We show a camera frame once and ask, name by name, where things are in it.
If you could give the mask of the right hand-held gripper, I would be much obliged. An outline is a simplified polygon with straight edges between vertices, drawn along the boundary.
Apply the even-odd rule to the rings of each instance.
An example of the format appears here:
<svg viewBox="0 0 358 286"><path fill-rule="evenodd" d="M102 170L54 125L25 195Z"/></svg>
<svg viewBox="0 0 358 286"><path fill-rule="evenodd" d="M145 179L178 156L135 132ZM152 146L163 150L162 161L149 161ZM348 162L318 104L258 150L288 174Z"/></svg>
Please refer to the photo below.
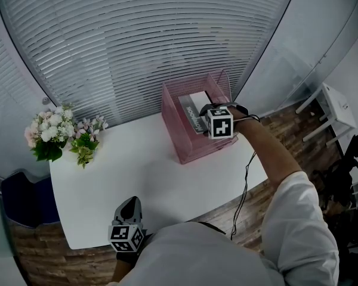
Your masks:
<svg viewBox="0 0 358 286"><path fill-rule="evenodd" d="M206 118L209 139L230 139L233 137L233 115L226 105L207 104L200 113Z"/></svg>

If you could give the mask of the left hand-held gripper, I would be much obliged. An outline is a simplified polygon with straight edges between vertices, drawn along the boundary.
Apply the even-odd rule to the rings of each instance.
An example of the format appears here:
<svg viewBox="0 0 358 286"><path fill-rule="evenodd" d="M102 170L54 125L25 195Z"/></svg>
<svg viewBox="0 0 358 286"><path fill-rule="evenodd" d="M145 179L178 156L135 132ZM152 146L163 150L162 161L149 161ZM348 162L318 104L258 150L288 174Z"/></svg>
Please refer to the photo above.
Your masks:
<svg viewBox="0 0 358 286"><path fill-rule="evenodd" d="M142 220L141 201L133 196L124 201L115 211L114 223L109 226L108 240L117 253L136 253L140 248L144 234L139 225L120 225L133 219L134 223Z"/></svg>

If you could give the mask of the white booklet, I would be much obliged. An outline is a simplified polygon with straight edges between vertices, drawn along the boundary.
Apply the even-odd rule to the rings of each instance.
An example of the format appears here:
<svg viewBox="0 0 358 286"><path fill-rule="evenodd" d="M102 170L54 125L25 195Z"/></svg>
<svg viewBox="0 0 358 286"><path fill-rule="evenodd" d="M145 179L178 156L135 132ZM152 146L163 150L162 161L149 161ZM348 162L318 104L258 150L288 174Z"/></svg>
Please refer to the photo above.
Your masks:
<svg viewBox="0 0 358 286"><path fill-rule="evenodd" d="M205 91L182 95L178 100L196 134L203 134L208 130L208 123L205 116L200 116L204 106L210 104L210 99Z"/></svg>

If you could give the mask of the pink transparent drawer organizer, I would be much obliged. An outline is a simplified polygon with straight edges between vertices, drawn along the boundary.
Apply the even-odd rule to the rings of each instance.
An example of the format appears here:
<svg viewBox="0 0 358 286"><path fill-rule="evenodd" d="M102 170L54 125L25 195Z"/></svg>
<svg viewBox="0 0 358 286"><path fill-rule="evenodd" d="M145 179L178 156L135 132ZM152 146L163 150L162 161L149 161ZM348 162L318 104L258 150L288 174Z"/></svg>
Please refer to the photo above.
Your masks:
<svg viewBox="0 0 358 286"><path fill-rule="evenodd" d="M210 104L227 104L230 82L224 70L170 79L162 85L162 117L181 164L194 161L225 147L238 138L209 139L208 131L196 134L178 100L179 96L205 91Z"/></svg>

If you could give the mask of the person's left forearm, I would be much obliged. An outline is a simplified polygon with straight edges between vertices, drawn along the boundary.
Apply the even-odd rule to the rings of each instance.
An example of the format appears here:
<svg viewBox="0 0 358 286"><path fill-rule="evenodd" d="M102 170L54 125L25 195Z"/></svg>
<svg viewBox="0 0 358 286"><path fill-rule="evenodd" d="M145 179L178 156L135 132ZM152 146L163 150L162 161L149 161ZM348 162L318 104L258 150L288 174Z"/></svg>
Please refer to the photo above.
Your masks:
<svg viewBox="0 0 358 286"><path fill-rule="evenodd" d="M133 268L132 263L117 260L111 282L120 282Z"/></svg>

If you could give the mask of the person's right forearm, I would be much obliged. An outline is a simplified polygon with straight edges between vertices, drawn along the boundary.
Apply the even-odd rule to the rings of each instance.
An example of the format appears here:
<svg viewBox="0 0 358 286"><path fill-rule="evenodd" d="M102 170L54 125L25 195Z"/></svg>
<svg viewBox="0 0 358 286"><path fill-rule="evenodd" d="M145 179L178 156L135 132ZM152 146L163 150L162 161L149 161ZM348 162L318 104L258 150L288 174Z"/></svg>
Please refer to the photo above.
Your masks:
<svg viewBox="0 0 358 286"><path fill-rule="evenodd" d="M245 119L237 122L236 129L251 144L274 187L301 168L290 152L260 122Z"/></svg>

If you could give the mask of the pink flower bouquet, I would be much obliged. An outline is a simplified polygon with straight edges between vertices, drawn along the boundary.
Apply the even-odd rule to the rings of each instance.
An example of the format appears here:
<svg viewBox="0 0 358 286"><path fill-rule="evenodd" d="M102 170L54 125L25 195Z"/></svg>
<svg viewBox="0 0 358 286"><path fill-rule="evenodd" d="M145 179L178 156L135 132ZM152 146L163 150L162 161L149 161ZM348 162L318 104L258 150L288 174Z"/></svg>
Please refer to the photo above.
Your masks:
<svg viewBox="0 0 358 286"><path fill-rule="evenodd" d="M100 144L100 134L108 128L104 116L93 119L83 118L75 128L70 152L77 155L76 163L83 169L93 161L95 151Z"/></svg>

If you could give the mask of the person's white shirt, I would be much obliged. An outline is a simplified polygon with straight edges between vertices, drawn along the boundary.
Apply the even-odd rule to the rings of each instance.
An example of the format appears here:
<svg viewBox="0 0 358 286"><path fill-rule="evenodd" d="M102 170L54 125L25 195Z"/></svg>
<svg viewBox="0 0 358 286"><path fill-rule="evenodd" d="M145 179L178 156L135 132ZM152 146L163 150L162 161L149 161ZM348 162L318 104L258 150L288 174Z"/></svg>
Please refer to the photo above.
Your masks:
<svg viewBox="0 0 358 286"><path fill-rule="evenodd" d="M306 173L279 185L261 239L257 253L197 222L162 228L134 268L107 286L337 286L337 242Z"/></svg>

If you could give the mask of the dark blue chair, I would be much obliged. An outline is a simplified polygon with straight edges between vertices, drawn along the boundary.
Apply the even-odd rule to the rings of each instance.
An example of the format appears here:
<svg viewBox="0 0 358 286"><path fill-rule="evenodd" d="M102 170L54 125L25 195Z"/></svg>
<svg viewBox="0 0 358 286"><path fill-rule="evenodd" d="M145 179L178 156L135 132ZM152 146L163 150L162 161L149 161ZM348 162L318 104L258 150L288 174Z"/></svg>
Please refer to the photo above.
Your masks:
<svg viewBox="0 0 358 286"><path fill-rule="evenodd" d="M60 221L50 177L33 183L18 172L2 181L1 192L7 218L19 225L35 229Z"/></svg>

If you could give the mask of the white flower bouquet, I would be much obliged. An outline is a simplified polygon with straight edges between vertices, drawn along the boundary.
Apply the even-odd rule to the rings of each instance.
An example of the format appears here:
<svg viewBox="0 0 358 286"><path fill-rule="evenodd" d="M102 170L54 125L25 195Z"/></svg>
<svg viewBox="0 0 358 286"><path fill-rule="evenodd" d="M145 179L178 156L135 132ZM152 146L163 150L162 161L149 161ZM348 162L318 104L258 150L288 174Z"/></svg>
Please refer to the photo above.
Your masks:
<svg viewBox="0 0 358 286"><path fill-rule="evenodd" d="M70 106L40 112L24 130L24 137L38 161L55 161L75 134L75 121Z"/></svg>

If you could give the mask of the small white table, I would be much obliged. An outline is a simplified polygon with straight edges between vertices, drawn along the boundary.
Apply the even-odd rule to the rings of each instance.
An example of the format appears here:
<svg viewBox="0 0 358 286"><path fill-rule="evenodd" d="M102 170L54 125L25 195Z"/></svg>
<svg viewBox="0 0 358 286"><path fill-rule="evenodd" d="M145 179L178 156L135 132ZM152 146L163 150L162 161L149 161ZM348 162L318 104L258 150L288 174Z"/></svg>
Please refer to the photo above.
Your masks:
<svg viewBox="0 0 358 286"><path fill-rule="evenodd" d="M300 112L303 111L303 109L306 108L320 93L323 93L328 107L329 107L329 113L324 114L322 117L320 117L320 121L324 119L328 119L326 122L324 122L322 125L320 125L317 129L312 131L310 134L303 137L302 141L307 142L311 140L314 136L324 131L329 126L332 126L334 123L339 123L341 125L345 125L347 128L340 134L338 134L335 138L331 139L326 143L326 146L330 146L331 144L338 141L342 136L348 134L353 129L357 128L356 121L354 119L353 113L351 111L351 108L347 102L346 97L334 89L333 87L322 83L317 90L312 93L312 95L306 99L296 110L296 114L300 114Z"/></svg>

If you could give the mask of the black office chair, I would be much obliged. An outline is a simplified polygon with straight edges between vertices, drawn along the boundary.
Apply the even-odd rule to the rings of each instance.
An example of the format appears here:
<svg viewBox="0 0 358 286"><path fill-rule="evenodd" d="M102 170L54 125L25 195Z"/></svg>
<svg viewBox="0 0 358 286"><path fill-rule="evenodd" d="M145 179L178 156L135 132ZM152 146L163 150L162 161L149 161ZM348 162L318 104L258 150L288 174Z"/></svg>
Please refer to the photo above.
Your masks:
<svg viewBox="0 0 358 286"><path fill-rule="evenodd" d="M335 161L327 170L314 170L313 174L318 175L324 188L321 190L322 206L321 210L328 209L330 200L346 206L350 202L350 190L353 184L351 170L358 169L358 134L354 135L341 159Z"/></svg>

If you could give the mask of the grey window blinds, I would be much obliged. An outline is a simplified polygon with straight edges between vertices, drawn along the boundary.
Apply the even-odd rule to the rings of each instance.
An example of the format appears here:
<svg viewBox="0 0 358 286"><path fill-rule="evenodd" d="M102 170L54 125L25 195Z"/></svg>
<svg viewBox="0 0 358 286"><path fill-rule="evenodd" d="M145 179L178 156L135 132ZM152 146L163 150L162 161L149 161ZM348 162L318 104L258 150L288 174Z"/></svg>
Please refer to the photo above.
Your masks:
<svg viewBox="0 0 358 286"><path fill-rule="evenodd" d="M156 114L162 84L223 69L241 91L290 0L0 0L32 76L75 116Z"/></svg>

